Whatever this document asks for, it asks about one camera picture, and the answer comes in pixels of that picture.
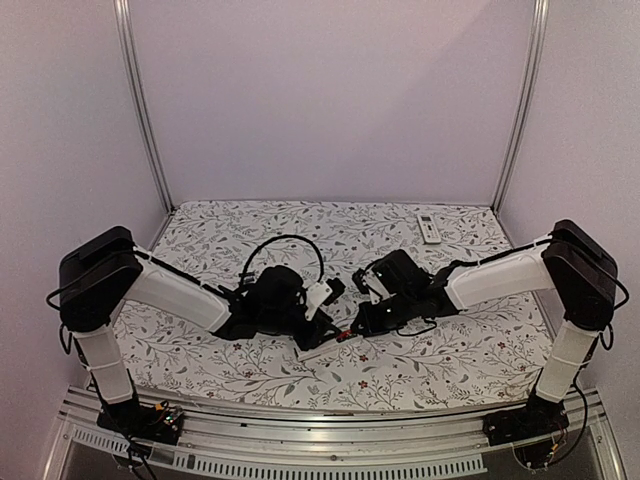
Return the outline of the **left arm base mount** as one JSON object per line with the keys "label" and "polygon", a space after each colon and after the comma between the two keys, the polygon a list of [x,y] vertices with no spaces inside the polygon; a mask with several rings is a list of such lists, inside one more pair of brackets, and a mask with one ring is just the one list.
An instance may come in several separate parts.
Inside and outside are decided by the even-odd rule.
{"label": "left arm base mount", "polygon": [[97,425],[121,434],[125,439],[141,439],[156,443],[177,445],[184,424],[184,410],[170,405],[167,400],[147,406],[140,402],[134,385],[132,395],[123,401],[108,403],[93,381],[101,403]]}

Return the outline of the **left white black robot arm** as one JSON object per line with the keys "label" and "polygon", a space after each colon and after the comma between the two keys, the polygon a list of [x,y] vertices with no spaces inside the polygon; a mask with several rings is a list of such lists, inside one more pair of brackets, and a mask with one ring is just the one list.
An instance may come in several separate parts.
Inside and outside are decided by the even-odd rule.
{"label": "left white black robot arm", "polygon": [[213,287],[138,247],[129,229],[115,226],[62,258],[57,298],[63,327],[77,344],[111,419],[128,434],[148,426],[112,328],[124,301],[149,305],[189,321],[223,340],[288,336],[301,351],[336,338],[340,330],[324,307],[345,291],[338,278],[306,285],[287,266],[266,268],[257,279],[243,270],[235,289]]}

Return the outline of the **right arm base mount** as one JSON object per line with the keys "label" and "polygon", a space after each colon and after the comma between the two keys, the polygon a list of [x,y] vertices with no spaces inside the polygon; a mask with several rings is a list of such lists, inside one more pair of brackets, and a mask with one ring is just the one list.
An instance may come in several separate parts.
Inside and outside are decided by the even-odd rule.
{"label": "right arm base mount", "polygon": [[548,435],[568,426],[563,401],[545,400],[533,392],[521,407],[485,415],[482,431],[489,444],[496,446]]}

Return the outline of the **long white remote control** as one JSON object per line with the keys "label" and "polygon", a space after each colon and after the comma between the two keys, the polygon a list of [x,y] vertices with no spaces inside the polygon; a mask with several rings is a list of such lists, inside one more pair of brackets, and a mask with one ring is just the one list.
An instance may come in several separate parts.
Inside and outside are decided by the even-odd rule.
{"label": "long white remote control", "polygon": [[331,339],[323,343],[322,345],[307,351],[303,351],[299,347],[295,347],[294,354],[299,361],[306,362],[329,354],[333,354],[340,348],[349,345],[354,340],[354,336]]}

